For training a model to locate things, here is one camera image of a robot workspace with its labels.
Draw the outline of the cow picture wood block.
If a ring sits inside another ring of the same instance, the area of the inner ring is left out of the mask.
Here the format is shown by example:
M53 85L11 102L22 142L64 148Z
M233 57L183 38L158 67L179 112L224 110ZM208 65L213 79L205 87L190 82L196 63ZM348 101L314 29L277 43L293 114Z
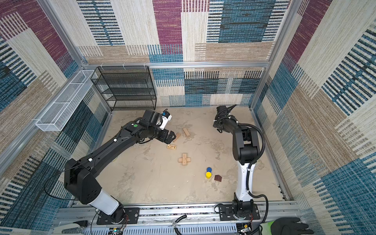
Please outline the cow picture wood block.
M167 149L176 150L177 146L169 144L169 145L167 145Z

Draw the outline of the plain wood block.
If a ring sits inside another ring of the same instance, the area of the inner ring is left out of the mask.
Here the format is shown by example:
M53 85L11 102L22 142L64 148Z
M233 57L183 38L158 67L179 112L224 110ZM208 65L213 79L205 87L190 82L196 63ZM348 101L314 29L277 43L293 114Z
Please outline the plain wood block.
M181 133L176 134L176 138L173 140L173 142L176 142L181 137Z
M183 132L185 133L186 137L190 137L191 134L187 128L183 128Z

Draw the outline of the wood block numbered 31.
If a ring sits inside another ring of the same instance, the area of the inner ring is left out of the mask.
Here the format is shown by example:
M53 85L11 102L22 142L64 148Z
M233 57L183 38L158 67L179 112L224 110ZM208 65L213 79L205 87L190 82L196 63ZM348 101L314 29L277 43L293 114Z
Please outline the wood block numbered 31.
M188 163L187 153L183 153L183 155L182 155L182 165L187 165L187 163Z

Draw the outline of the wood block numbered 72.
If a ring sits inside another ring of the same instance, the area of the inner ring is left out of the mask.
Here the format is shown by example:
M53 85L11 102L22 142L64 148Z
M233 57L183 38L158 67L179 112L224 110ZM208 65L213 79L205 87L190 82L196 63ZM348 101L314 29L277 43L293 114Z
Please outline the wood block numbered 72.
M179 158L178 159L178 162L179 163L182 163L182 164L186 164L186 163L189 163L189 162L191 162L191 158L190 157L187 157L187 158Z

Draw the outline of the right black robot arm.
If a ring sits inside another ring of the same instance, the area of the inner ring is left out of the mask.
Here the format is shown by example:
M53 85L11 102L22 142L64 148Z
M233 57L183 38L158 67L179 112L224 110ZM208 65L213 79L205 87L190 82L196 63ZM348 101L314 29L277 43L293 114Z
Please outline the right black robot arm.
M230 206L219 206L221 220L260 219L254 204L255 199L263 198L266 202L266 211L263 219L266 219L269 209L269 201L266 195L256 195L252 191L253 174L257 161L265 151L265 138L262 131L253 124L241 123L231 111L232 106L218 106L217 114L213 121L213 127L219 133L232 134L233 157L238 164L238 183L234 193L234 199Z

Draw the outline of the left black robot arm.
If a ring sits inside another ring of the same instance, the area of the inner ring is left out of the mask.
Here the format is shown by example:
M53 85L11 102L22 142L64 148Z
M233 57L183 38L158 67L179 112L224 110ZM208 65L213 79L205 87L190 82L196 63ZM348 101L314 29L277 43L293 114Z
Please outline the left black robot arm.
M128 122L101 147L79 160L71 159L65 164L64 187L79 202L90 205L118 222L125 216L123 205L108 194L96 177L121 153L136 144L159 140L170 144L175 140L173 131L165 127L172 116L168 110L157 113L146 110L142 117Z

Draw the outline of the dark brown house block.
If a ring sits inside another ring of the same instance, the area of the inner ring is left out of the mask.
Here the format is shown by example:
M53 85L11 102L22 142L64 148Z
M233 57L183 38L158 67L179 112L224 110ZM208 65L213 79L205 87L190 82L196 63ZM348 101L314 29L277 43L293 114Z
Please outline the dark brown house block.
M215 175L214 180L217 182L222 182L222 177L220 175Z

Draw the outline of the black green gloved hand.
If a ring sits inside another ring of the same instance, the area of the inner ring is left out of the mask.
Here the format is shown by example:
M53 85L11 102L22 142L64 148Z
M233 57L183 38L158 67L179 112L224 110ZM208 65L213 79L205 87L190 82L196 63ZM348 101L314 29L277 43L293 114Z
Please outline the black green gloved hand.
M313 235L308 225L298 217L283 217L259 226L261 235Z

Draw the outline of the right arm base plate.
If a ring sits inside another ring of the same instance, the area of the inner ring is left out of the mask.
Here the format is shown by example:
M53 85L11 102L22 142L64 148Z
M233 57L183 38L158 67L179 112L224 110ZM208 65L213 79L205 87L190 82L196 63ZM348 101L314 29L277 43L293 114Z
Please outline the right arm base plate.
M214 212L219 214L220 221L232 220L259 220L260 214L257 204L251 204L252 208L246 206L245 209L234 209L230 204L217 204Z

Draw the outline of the aluminium front rail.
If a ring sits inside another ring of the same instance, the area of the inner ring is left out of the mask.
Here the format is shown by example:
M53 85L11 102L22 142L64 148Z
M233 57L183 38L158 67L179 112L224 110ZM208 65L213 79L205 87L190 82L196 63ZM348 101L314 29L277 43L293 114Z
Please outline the aluminium front rail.
M127 223L100 225L93 207L74 205L59 209L50 235L238 235L246 224L255 229L262 221L280 217L302 217L295 201L254 203L254 214L245 220L226 217L219 203L125 205Z

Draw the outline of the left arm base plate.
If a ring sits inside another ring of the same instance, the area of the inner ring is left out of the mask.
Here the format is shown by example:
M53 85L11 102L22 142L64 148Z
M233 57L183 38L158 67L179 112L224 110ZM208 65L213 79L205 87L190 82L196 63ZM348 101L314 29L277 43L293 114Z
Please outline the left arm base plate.
M125 225L137 224L140 214L140 208L123 208L119 207L113 214L107 215L100 211L97 225Z

